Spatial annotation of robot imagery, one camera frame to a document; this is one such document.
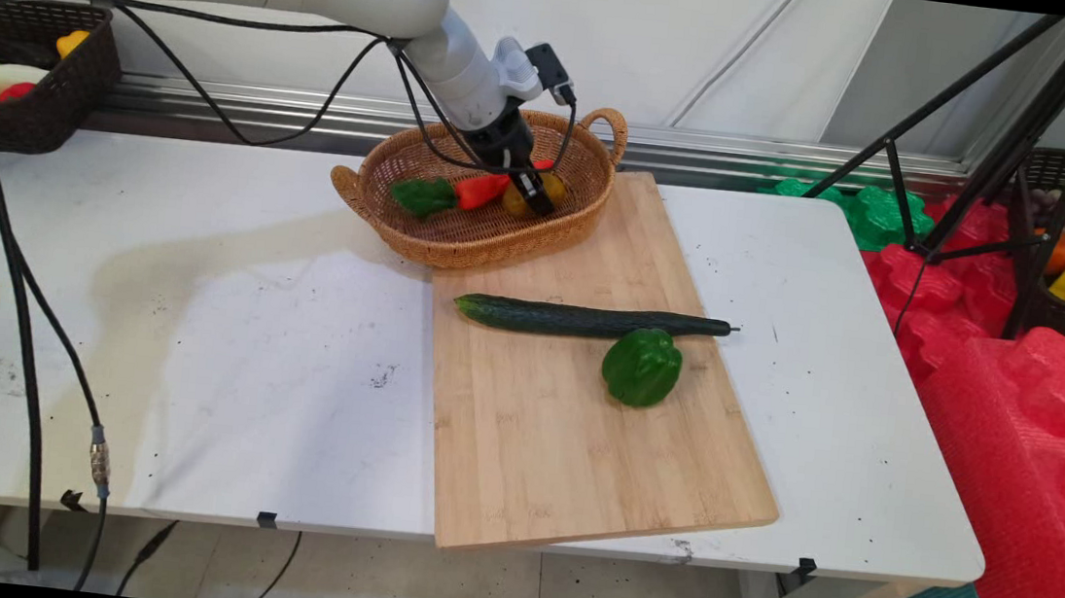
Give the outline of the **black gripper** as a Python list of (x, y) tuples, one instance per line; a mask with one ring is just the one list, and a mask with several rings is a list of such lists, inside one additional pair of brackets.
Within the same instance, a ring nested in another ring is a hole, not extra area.
[[(468, 150), (474, 157), (466, 157), (464, 166), (491, 175), (506, 175), (508, 168), (519, 172), (530, 169), (535, 145), (530, 124), (523, 119), (521, 100), (506, 100), (503, 112), (495, 122), (482, 129), (460, 133), (466, 142)], [(501, 197), (502, 207), (509, 214), (526, 216), (548, 216), (558, 207), (560, 179), (545, 171), (539, 173), (517, 173)]]

